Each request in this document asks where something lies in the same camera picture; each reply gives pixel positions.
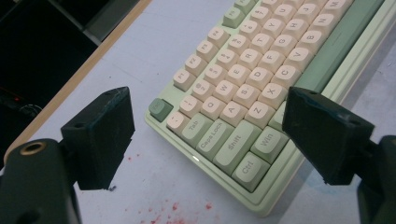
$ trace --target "ctrl key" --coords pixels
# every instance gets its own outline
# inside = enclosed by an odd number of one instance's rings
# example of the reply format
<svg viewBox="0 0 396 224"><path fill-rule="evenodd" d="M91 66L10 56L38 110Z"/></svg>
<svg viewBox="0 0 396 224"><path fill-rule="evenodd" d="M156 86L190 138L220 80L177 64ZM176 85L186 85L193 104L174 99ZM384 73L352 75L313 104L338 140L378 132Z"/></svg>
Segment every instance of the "ctrl key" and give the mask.
<svg viewBox="0 0 396 224"><path fill-rule="evenodd" d="M269 163L248 152L233 172L233 179L253 192L269 168Z"/></svg>
<svg viewBox="0 0 396 224"><path fill-rule="evenodd" d="M173 106L163 99L155 98L148 106L148 111L152 117L159 122L163 122L166 116L172 111Z"/></svg>

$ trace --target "white desk surface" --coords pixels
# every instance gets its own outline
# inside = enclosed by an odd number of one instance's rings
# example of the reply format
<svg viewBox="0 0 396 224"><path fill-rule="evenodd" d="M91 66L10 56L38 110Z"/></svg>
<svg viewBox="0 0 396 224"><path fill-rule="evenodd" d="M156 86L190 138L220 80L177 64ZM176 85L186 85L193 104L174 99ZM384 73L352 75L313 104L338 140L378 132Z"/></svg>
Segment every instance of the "white desk surface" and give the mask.
<svg viewBox="0 0 396 224"><path fill-rule="evenodd" d="M233 2L153 0L31 137L60 141L60 128L100 93L130 88L136 128L132 143L113 179L113 191L77 191L83 223L359 223L355 192L359 179L347 187L325 186L305 162L271 215L258 218L144 121L150 102ZM394 57L380 66L394 70ZM381 80L395 83L394 76L380 69L375 73L381 74ZM364 85L370 88L371 83ZM378 94L388 94L377 88L376 82L373 85L372 89L380 90ZM394 88L389 90L391 96L396 95ZM395 98L390 97L387 105L372 103L371 98L383 95L367 92L359 92L368 96L363 100L349 101L354 111L365 112L364 117L374 124L386 122L370 114L370 108L375 108L376 114L386 110L395 120ZM395 121L390 122L382 130L396 134ZM376 137L385 133L376 132Z"/></svg>

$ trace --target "keycap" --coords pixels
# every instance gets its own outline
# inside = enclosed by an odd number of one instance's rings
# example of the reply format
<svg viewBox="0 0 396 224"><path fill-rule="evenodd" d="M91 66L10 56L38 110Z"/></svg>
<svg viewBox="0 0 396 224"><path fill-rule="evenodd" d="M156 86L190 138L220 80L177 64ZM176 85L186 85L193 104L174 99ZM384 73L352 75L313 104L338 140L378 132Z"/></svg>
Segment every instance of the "keycap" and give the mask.
<svg viewBox="0 0 396 224"><path fill-rule="evenodd" d="M288 140L289 138L282 132L266 126L251 147L251 151L272 164Z"/></svg>
<svg viewBox="0 0 396 224"><path fill-rule="evenodd" d="M229 80L236 86L241 86L245 83L245 80L247 79L250 72L251 71L248 70L245 66L236 63L230 68L225 79Z"/></svg>
<svg viewBox="0 0 396 224"><path fill-rule="evenodd" d="M216 154L213 162L224 173L231 175L259 134L260 128L242 120Z"/></svg>
<svg viewBox="0 0 396 224"><path fill-rule="evenodd" d="M274 114L275 110L271 106L263 102L256 101L246 113L245 120L257 125L261 129L264 129Z"/></svg>
<svg viewBox="0 0 396 224"><path fill-rule="evenodd" d="M259 95L259 101L271 106L274 109L278 109L285 100L287 94L288 91L286 88L270 82L265 86L262 94Z"/></svg>
<svg viewBox="0 0 396 224"><path fill-rule="evenodd" d="M198 113L201 107L202 101L191 95L186 95L180 102L180 111L189 118L192 118L196 113Z"/></svg>
<svg viewBox="0 0 396 224"><path fill-rule="evenodd" d="M223 26L227 26L230 28L236 28L239 24L241 24L242 20L245 18L245 14L241 11L241 9L237 7L231 7L225 14L223 18Z"/></svg>
<svg viewBox="0 0 396 224"><path fill-rule="evenodd" d="M213 96L224 103L229 103L237 91L238 86L230 81L222 80L213 92Z"/></svg>
<svg viewBox="0 0 396 224"><path fill-rule="evenodd" d="M195 79L196 76L181 68L174 74L174 86L186 91L191 87Z"/></svg>
<svg viewBox="0 0 396 224"><path fill-rule="evenodd" d="M172 111L172 105L168 104L165 100L156 98L148 107L149 113L159 122L163 122L166 116Z"/></svg>
<svg viewBox="0 0 396 224"><path fill-rule="evenodd" d="M181 136L181 132L186 127L187 123L189 123L190 119L187 118L182 113L176 111L172 115L168 117L166 121L166 127L178 136Z"/></svg>
<svg viewBox="0 0 396 224"><path fill-rule="evenodd" d="M191 147L196 147L212 123L213 120L197 113L186 124L186 127L184 127L181 132L181 138L183 138L183 140Z"/></svg>
<svg viewBox="0 0 396 224"><path fill-rule="evenodd" d="M219 49L212 42L203 40L196 51L197 55L208 63L215 57Z"/></svg>
<svg viewBox="0 0 396 224"><path fill-rule="evenodd" d="M233 130L234 127L227 122L221 119L215 120L198 143L196 149L212 161Z"/></svg>
<svg viewBox="0 0 396 224"><path fill-rule="evenodd" d="M286 23L291 20L296 11L297 9L291 5L281 4L275 9L273 18Z"/></svg>
<svg viewBox="0 0 396 224"><path fill-rule="evenodd" d="M271 81L274 74L262 67L256 67L247 77L247 84L264 90L265 86Z"/></svg>
<svg viewBox="0 0 396 224"><path fill-rule="evenodd" d="M270 164L248 152L236 167L233 178L249 192L253 192L269 168Z"/></svg>
<svg viewBox="0 0 396 224"><path fill-rule="evenodd" d="M210 119L218 119L226 104L214 96L209 96L202 105L201 113Z"/></svg>
<svg viewBox="0 0 396 224"><path fill-rule="evenodd" d="M230 35L219 27L213 27L207 35L207 40L213 43L216 47L221 48L228 40Z"/></svg>
<svg viewBox="0 0 396 224"><path fill-rule="evenodd" d="M314 58L314 53L306 48L295 48L291 51L284 64L290 65L303 72Z"/></svg>
<svg viewBox="0 0 396 224"><path fill-rule="evenodd" d="M217 86L227 75L227 70L218 64L210 64L205 71L204 80Z"/></svg>
<svg viewBox="0 0 396 224"><path fill-rule="evenodd" d="M196 54L192 54L185 62L188 72L198 77L206 68L207 62Z"/></svg>
<svg viewBox="0 0 396 224"><path fill-rule="evenodd" d="M220 114L220 118L236 127L244 118L248 109L234 101L230 101Z"/></svg>
<svg viewBox="0 0 396 224"><path fill-rule="evenodd" d="M290 86L293 86L296 83L300 76L301 72L295 67L282 65L272 77L271 82L281 85L288 90Z"/></svg>

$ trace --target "shift key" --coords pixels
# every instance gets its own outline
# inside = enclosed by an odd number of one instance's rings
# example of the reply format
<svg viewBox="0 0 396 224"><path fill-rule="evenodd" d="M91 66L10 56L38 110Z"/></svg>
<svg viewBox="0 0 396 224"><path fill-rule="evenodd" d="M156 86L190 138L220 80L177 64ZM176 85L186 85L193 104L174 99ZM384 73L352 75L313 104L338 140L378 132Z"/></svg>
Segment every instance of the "shift key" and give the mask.
<svg viewBox="0 0 396 224"><path fill-rule="evenodd" d="M231 175L233 170L244 158L259 136L261 129L244 119L238 124L230 137L216 154L213 162L227 175Z"/></svg>

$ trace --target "black 3d printed part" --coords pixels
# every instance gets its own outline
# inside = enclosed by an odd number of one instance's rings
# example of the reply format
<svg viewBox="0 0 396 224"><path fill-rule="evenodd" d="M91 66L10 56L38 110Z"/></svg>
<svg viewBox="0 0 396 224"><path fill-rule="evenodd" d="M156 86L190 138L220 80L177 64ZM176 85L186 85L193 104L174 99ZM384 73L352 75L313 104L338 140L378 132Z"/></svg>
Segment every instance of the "black 3d printed part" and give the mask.
<svg viewBox="0 0 396 224"><path fill-rule="evenodd" d="M67 151L76 153L81 189L108 189L134 133L127 87L98 96L61 129Z"/></svg>
<svg viewBox="0 0 396 224"><path fill-rule="evenodd" d="M319 93L291 87L282 128L326 183L347 185L374 125Z"/></svg>

